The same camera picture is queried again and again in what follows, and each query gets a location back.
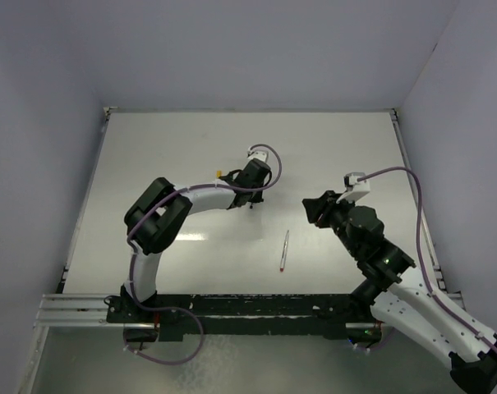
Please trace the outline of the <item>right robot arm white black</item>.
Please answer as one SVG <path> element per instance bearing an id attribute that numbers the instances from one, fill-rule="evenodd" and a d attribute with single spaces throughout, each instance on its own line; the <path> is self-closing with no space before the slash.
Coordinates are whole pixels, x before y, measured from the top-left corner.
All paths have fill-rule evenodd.
<path id="1" fill-rule="evenodd" d="M 350 309 L 356 319 L 374 317 L 427 349 L 464 392 L 495 389 L 497 332 L 431 283 L 384 236 L 384 224 L 373 208 L 347 202 L 331 190 L 304 199 L 302 205 L 309 223 L 334 232 L 365 278 L 352 292 Z"/>

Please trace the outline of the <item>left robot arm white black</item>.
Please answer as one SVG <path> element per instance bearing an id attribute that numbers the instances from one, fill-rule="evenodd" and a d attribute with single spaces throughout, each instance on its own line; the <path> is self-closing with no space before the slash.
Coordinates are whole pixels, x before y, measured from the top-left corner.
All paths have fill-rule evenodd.
<path id="1" fill-rule="evenodd" d="M 176 187 L 164 177 L 154 180 L 124 217 L 127 243 L 132 248 L 123 285 L 130 297 L 126 313 L 137 322 L 153 315 L 162 253 L 176 240 L 188 216 L 258 204 L 272 177 L 270 166 L 253 158 L 243 169 L 233 170 L 211 184 Z"/>

